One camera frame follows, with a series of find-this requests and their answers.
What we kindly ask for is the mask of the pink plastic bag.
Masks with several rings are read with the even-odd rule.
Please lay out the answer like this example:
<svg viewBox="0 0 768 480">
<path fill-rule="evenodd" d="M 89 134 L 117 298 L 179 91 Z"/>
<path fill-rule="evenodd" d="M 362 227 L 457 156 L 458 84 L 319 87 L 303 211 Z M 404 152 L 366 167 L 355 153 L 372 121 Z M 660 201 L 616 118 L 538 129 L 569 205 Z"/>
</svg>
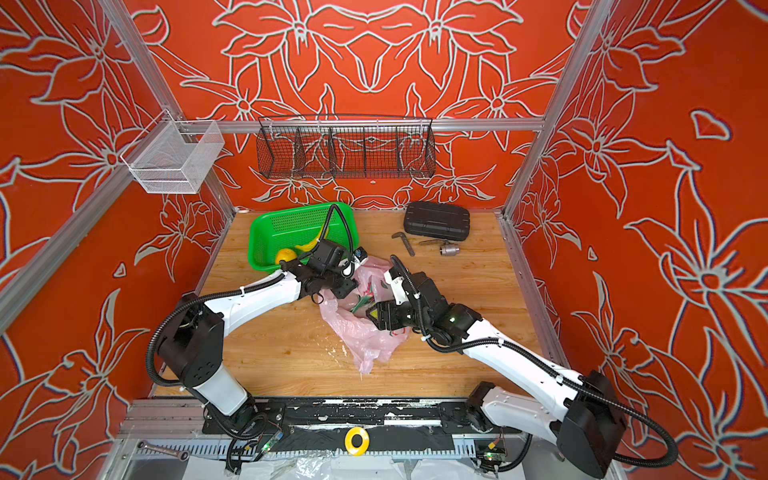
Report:
<svg viewBox="0 0 768 480">
<path fill-rule="evenodd" d="M 391 267 L 387 260 L 369 257 L 355 271 L 353 279 L 358 286 L 346 298 L 336 299 L 327 289 L 320 291 L 321 317 L 342 340 L 361 375 L 370 374 L 375 362 L 388 362 L 409 336 L 406 329 L 380 331 L 366 316 L 358 317 L 350 312 L 358 296 L 368 289 L 373 291 L 376 302 L 393 300 L 391 290 L 384 285 L 384 274 Z"/>
</svg>

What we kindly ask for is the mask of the yellow apple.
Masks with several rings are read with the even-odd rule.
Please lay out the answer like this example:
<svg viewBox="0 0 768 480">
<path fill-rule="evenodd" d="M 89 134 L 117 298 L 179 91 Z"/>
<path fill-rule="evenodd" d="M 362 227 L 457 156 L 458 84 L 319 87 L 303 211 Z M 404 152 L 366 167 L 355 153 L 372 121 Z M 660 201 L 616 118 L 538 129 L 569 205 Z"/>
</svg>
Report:
<svg viewBox="0 0 768 480">
<path fill-rule="evenodd" d="M 293 260 L 296 260 L 298 258 L 298 254 L 295 250 L 291 248 L 283 248 L 280 249 L 275 257 L 275 264 L 276 265 L 282 265 L 284 263 L 289 263 Z"/>
</svg>

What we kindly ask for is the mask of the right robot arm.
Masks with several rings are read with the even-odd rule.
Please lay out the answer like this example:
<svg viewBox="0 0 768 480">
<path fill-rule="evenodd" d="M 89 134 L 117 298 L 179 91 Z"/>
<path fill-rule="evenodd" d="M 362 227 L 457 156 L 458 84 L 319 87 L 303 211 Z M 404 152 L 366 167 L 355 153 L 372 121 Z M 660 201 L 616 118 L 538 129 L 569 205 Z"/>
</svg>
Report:
<svg viewBox="0 0 768 480">
<path fill-rule="evenodd" d="M 411 328 L 441 354 L 462 354 L 479 361 L 536 400 L 542 412 L 495 412 L 500 404 L 497 387 L 481 388 L 476 406 L 498 427 L 512 427 L 554 444 L 559 453 L 582 473 L 606 475 L 613 462 L 656 469 L 674 464 L 679 448 L 674 438 L 646 414 L 621 403 L 607 377 L 597 371 L 582 375 L 548 361 L 512 340 L 477 311 L 450 303 L 423 272 L 412 273 L 396 256 L 385 274 L 394 297 L 376 303 L 366 316 L 382 331 Z M 647 426 L 664 442 L 656 458 L 619 453 L 630 421 Z"/>
</svg>

